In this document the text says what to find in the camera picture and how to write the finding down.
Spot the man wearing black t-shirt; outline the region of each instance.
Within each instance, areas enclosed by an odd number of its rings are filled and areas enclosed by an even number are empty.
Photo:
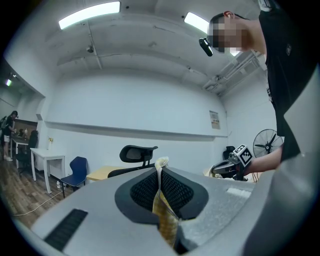
[[[12,162],[12,158],[9,156],[9,142],[10,142],[10,136],[11,133],[14,133],[15,130],[13,129],[14,126],[14,120],[18,116],[17,111],[13,111],[10,116],[6,119],[5,122],[5,128],[3,131],[3,137],[4,137],[4,150],[3,150],[3,159],[7,160],[9,162]]]
[[[268,155],[255,158],[246,174],[276,169],[280,162],[300,153],[284,114],[316,68],[305,37],[289,16],[273,1],[259,0],[259,5],[259,19],[248,20],[225,11],[211,19],[207,33],[209,45],[219,52],[236,48],[265,55],[266,93],[275,110],[277,135],[284,137],[284,144]]]

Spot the black t-shirt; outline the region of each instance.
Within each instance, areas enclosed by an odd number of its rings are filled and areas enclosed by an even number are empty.
[[[277,135],[284,137],[281,161],[300,153],[284,114],[310,80],[316,62],[298,27],[280,9],[259,15],[266,43],[267,92],[275,110]]]
[[[12,119],[11,116],[8,116],[8,118],[6,119],[6,122],[5,122],[5,128],[4,128],[4,132],[3,132],[4,135],[6,135],[6,136],[11,135],[11,130],[9,129],[9,126],[12,128],[13,124],[14,124],[14,120]]]

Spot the wooden table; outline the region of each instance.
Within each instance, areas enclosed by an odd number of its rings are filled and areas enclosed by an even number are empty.
[[[102,181],[108,178],[109,173],[119,169],[125,169],[125,167],[103,166],[100,169],[88,174],[86,178],[91,181]]]
[[[12,158],[12,141],[15,142],[15,163],[16,163],[16,168],[19,169],[19,161],[17,160],[17,155],[18,155],[18,146],[19,145],[24,145],[27,146],[29,143],[28,139],[24,139],[21,137],[11,137],[11,142],[10,142],[10,157]]]
[[[37,180],[36,172],[35,172],[35,161],[34,161],[34,155],[37,155],[37,156],[43,158],[44,180],[45,180],[46,191],[48,192],[48,194],[51,194],[49,179],[48,179],[48,176],[50,176],[50,166],[48,166],[47,161],[61,159],[62,177],[65,177],[66,176],[65,154],[63,154],[61,152],[43,149],[43,148],[30,148],[30,150],[31,150],[31,166],[32,166],[33,180],[34,181]]]

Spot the wooden floor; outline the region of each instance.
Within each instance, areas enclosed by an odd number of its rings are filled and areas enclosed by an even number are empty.
[[[36,171],[36,181],[34,181],[31,170],[25,171],[19,175],[15,163],[16,161],[8,162],[0,159],[1,198],[2,201],[7,204],[8,210],[12,216],[30,212],[61,192],[61,189],[57,189],[57,180],[49,177],[50,189],[52,191],[49,195],[47,193],[43,172]],[[70,187],[67,187],[64,191],[65,197],[67,197],[73,190]],[[17,218],[30,228],[37,218],[63,199],[63,194],[60,193],[44,205],[40,206],[37,210],[27,215],[15,216],[13,218]]]

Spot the electric fan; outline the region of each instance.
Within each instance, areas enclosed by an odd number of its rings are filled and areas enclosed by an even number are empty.
[[[258,133],[253,141],[253,153],[256,158],[270,154],[284,143],[282,137],[272,129],[265,129]]]

